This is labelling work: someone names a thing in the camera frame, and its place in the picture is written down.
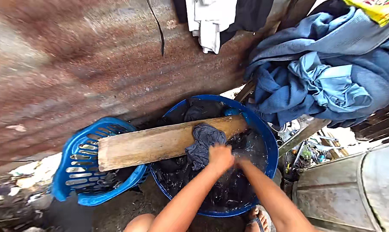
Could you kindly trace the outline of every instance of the blue laundry basket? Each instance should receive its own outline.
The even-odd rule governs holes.
[[[92,192],[79,193],[78,203],[96,206],[143,183],[149,174],[149,168],[144,164],[136,166],[130,177],[113,190],[108,191],[98,184],[98,180],[104,180],[107,175],[98,170],[98,139],[133,131],[136,128],[130,124],[106,117],[74,134],[64,144],[61,162],[53,178],[51,192],[54,197],[65,201],[72,191]]]
[[[230,107],[230,109],[225,111],[226,116],[242,114],[243,117],[245,118],[247,124],[251,128],[253,128],[254,130],[256,130],[260,135],[262,135],[262,137],[264,139],[266,149],[267,149],[267,166],[266,166],[265,174],[266,174],[266,176],[273,179],[274,175],[276,174],[279,152],[278,152],[276,139],[274,138],[272,131],[269,129],[269,127],[266,125],[266,123],[264,123],[264,121],[257,114],[255,114],[250,109],[246,108],[244,105],[242,105],[238,101],[235,101],[235,100],[232,100],[229,98],[225,98],[222,96],[218,96],[218,95],[198,95],[198,96],[194,96],[192,98],[197,98],[200,100],[211,100],[211,101],[222,102],[226,106]],[[171,108],[164,116],[167,116],[169,113],[174,111],[176,108],[178,108],[180,106],[184,106],[185,104],[186,104],[186,100],[181,101],[177,105],[173,106],[173,108]],[[150,169],[150,172],[153,175],[153,178],[156,181],[156,184],[161,189],[161,191],[166,195],[166,197],[168,197],[171,200],[172,196],[160,184],[160,181],[158,180],[156,173],[154,172],[154,170],[152,168]],[[226,212],[199,210],[197,212],[197,214],[210,216],[210,217],[218,217],[218,218],[232,217],[232,216],[243,214],[243,213],[249,211],[253,206],[255,206],[258,203],[259,203],[259,200],[257,197],[255,197],[253,201],[247,203],[242,208],[235,208],[235,209],[228,210]]]

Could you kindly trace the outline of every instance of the hand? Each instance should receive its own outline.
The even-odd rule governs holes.
[[[234,164],[234,156],[232,155],[232,147],[230,145],[215,144],[209,147],[209,164],[216,171],[224,173]]]
[[[244,168],[245,165],[252,163],[248,158],[236,156],[234,159],[234,163],[238,168]]]

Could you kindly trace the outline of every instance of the foot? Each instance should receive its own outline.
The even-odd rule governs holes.
[[[262,223],[264,232],[270,232],[271,229],[271,221],[268,217],[268,214],[260,205],[253,207],[249,212],[250,220],[253,220],[254,218],[259,218],[260,222]],[[260,232],[259,224],[254,221],[253,223],[246,225],[245,232]]]

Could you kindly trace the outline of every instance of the knee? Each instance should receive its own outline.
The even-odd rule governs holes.
[[[124,232],[147,232],[153,223],[155,216],[153,214],[142,214],[131,220]]]

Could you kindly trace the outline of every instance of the black cable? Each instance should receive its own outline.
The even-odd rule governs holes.
[[[33,160],[33,159],[29,159],[29,160],[16,160],[16,161],[0,160],[0,162],[6,162],[6,163],[23,163],[23,162],[35,162],[35,161],[38,161],[38,160]]]
[[[153,11],[153,8],[151,7],[150,1],[147,0],[147,3],[149,4],[150,10],[151,10],[151,12],[153,13],[154,18],[155,18],[156,21],[157,21],[157,25],[159,26],[160,37],[161,37],[161,56],[164,56],[164,36],[163,36],[163,31],[161,30],[160,23],[159,23],[159,21],[157,20],[156,15],[154,14],[154,11]]]

